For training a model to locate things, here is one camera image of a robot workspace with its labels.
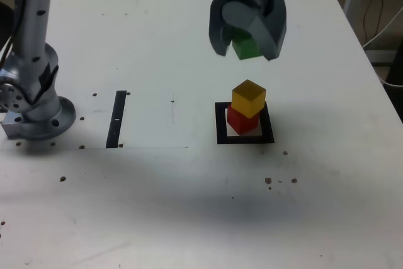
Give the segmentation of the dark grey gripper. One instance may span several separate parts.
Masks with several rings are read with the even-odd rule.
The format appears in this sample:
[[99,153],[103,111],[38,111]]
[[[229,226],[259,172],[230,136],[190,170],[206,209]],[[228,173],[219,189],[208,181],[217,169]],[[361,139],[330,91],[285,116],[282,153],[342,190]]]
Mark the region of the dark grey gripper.
[[220,56],[226,56],[232,42],[240,60],[276,59],[286,31],[284,0],[213,0],[210,5],[208,36]]

